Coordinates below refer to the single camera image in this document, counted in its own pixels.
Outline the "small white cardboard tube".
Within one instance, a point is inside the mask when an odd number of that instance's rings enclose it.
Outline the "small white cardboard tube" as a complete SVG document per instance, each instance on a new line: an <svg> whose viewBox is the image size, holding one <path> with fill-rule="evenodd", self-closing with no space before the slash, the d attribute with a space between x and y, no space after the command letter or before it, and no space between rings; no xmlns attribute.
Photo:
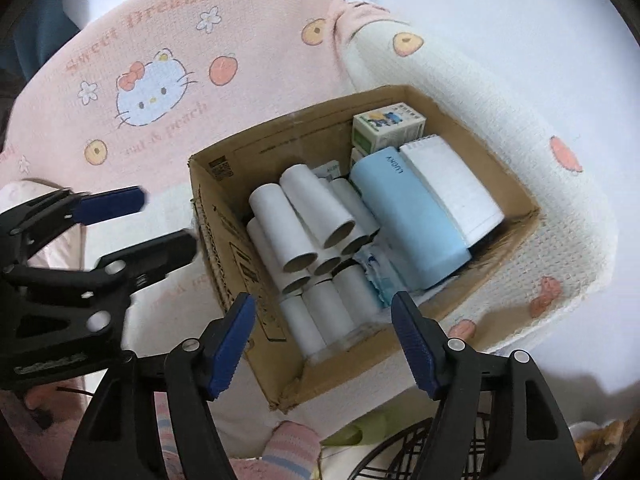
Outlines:
<svg viewBox="0 0 640 480"><path fill-rule="evenodd" d="M359 193L344 178L326 180L322 184L331 191L355 219L355 226L344 240L336 245L343 257L353 255L365 244L369 244L380 232L380 225L363 203Z"/></svg>

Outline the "thin white cardboard tube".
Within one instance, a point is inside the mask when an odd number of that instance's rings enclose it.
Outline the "thin white cardboard tube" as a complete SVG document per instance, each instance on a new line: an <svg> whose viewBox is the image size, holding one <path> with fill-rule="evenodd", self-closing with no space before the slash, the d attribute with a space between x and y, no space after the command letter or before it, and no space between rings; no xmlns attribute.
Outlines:
<svg viewBox="0 0 640 480"><path fill-rule="evenodd" d="M311 280L311 275L306 269L295 272L285 272L285 270L282 269L256 218L253 218L247 223L246 230L270 278L281 294L287 295L295 292Z"/></svg>

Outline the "white spiral notebook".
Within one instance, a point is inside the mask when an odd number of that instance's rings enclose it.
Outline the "white spiral notebook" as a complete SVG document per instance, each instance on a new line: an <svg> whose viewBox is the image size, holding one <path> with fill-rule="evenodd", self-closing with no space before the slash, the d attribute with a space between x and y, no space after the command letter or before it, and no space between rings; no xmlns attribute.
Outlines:
<svg viewBox="0 0 640 480"><path fill-rule="evenodd" d="M471 247L503 222L488 189L452 147L437 134L401 145L407 165L434 195Z"/></svg>

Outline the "blue patterned plastic packet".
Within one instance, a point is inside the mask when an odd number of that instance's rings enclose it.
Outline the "blue patterned plastic packet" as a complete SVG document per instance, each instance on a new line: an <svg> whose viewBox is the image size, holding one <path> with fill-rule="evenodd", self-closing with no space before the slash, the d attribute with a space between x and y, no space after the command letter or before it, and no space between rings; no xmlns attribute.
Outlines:
<svg viewBox="0 0 640 480"><path fill-rule="evenodd" d="M410 290L380 246L375 244L364 245L363 248L356 252L354 259L362 266L367 280L372 284L378 294L378 298L381 299L386 307L392 305L393 296L398 292L408 292L412 301L417 306L420 306L424 302L430 301L458 279L457 274L454 274L431 288Z"/></svg>

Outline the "light blue tissue pack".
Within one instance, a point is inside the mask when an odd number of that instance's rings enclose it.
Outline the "light blue tissue pack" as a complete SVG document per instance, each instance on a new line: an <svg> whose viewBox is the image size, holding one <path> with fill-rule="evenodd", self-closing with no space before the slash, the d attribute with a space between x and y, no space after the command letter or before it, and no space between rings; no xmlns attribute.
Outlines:
<svg viewBox="0 0 640 480"><path fill-rule="evenodd" d="M408 289L428 289L471 260L454 222L396 148L358 160L349 179L378 220Z"/></svg>

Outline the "large white cardboard tube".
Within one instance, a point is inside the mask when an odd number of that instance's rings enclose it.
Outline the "large white cardboard tube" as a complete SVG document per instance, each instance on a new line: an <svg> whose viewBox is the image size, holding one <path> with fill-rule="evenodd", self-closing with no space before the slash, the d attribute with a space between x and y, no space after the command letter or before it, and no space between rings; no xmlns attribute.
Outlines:
<svg viewBox="0 0 640 480"><path fill-rule="evenodd" d="M323 249L341 243L355 227L352 214L304 164L281 174L280 187Z"/></svg>

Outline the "pink striped sock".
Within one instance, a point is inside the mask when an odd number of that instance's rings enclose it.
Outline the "pink striped sock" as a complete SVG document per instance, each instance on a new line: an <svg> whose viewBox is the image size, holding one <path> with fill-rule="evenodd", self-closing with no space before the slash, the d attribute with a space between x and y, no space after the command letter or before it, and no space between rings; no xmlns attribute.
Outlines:
<svg viewBox="0 0 640 480"><path fill-rule="evenodd" d="M165 393L154 393L160 448L169 479L184 479ZM238 479L311 479L321 452L319 437L306 426L282 422L258 458L230 460Z"/></svg>

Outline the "pink cat print blanket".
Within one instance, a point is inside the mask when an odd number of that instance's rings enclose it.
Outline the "pink cat print blanket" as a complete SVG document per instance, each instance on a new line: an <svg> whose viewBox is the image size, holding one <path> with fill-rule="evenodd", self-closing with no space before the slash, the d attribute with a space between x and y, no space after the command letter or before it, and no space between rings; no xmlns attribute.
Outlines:
<svg viewBox="0 0 640 480"><path fill-rule="evenodd" d="M192 214L189 158L247 128L388 84L427 98L428 126L501 162L519 245L499 244L433 302L445 327L471 321L497 351L543 334L611 283L617 228L604 194L552 127L497 76L431 32L399 55L395 20L358 25L341 0L129 0L89 24L18 95L1 189L137 185L148 224Z"/></svg>

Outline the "small green white carton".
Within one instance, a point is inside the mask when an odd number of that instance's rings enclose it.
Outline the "small green white carton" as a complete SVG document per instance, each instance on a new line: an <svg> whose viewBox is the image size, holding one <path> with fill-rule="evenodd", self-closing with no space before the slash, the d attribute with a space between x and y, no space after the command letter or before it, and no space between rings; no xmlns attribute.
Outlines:
<svg viewBox="0 0 640 480"><path fill-rule="evenodd" d="M383 148L399 148L424 135L426 117L404 102L352 118L352 162Z"/></svg>

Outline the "brown cardboard box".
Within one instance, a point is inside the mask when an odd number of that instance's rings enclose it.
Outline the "brown cardboard box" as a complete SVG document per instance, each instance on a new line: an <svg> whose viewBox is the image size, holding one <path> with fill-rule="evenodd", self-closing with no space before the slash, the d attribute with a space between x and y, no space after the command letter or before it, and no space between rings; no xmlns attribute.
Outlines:
<svg viewBox="0 0 640 480"><path fill-rule="evenodd" d="M292 162L317 167L335 160L346 169L355 115L404 102L426 116L461 156L506 215L497 238L480 248L461 278L435 297L442 320L460 307L535 232L539 206L518 177L472 131L410 86L383 86L274 118L224 139L189 162L196 218L209 276L223 309L240 292L256 300L257 323L245 352L262 393L274 410L287 412L355 379L399 352L390 326L346 351L309 364L283 323L276 288L245 231L248 196L276 180Z"/></svg>

